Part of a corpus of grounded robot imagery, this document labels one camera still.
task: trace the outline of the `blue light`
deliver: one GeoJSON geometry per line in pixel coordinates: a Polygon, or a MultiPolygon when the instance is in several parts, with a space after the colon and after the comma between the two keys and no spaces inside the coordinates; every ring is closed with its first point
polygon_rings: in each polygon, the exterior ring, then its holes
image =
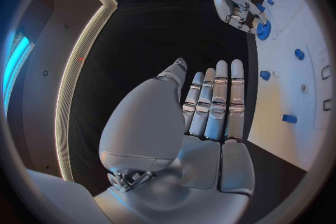
{"type": "Polygon", "coordinates": [[[10,56],[10,59],[6,65],[6,68],[4,70],[4,75],[3,75],[3,85],[2,85],[2,96],[4,97],[4,93],[6,92],[6,88],[8,86],[8,82],[12,76],[12,73],[17,66],[17,63],[19,62],[21,56],[23,55],[24,51],[29,45],[29,40],[28,38],[24,37],[12,55],[10,56]]]}

